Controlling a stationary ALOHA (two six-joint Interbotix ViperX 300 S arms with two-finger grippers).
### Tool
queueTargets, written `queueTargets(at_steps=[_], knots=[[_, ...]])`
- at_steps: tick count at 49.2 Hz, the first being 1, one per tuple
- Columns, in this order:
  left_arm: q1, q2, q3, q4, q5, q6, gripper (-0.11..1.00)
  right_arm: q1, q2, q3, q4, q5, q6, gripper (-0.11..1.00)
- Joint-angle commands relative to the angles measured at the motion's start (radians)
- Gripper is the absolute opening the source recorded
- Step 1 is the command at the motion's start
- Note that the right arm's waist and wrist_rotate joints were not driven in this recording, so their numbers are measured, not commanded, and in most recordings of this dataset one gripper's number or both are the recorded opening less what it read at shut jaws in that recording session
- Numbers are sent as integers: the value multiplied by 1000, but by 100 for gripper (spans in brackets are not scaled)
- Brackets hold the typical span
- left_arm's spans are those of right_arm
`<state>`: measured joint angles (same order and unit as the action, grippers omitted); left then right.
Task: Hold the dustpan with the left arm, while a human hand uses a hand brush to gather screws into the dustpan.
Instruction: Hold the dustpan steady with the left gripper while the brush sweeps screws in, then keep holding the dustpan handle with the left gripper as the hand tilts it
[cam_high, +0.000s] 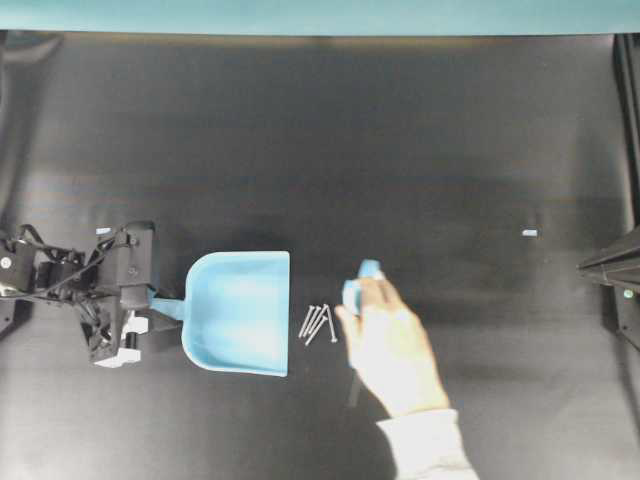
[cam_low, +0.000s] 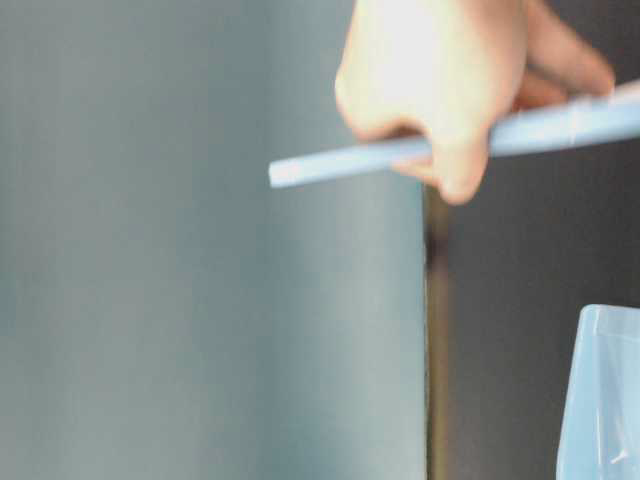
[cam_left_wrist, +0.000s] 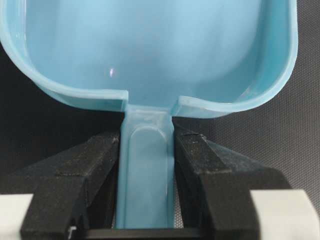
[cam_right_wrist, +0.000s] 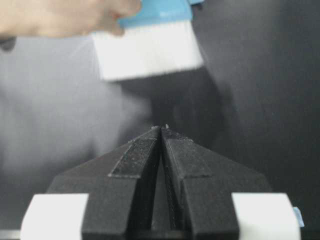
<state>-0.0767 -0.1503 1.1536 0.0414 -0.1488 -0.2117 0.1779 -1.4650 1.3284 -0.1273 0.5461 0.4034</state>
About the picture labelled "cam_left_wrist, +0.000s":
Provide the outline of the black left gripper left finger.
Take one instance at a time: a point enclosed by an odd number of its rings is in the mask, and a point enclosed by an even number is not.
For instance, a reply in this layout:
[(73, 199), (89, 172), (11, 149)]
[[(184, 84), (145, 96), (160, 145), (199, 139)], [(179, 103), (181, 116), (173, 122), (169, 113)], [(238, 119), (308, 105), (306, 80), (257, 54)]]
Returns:
[(106, 131), (0, 179), (3, 240), (70, 240), (112, 226), (120, 131)]

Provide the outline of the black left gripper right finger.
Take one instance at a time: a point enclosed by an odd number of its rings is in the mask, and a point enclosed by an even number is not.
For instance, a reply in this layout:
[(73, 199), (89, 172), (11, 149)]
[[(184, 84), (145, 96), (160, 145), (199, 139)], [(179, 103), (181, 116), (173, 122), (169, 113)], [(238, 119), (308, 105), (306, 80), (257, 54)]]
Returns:
[(174, 127), (183, 225), (212, 240), (317, 240), (320, 218), (284, 174), (204, 135)]

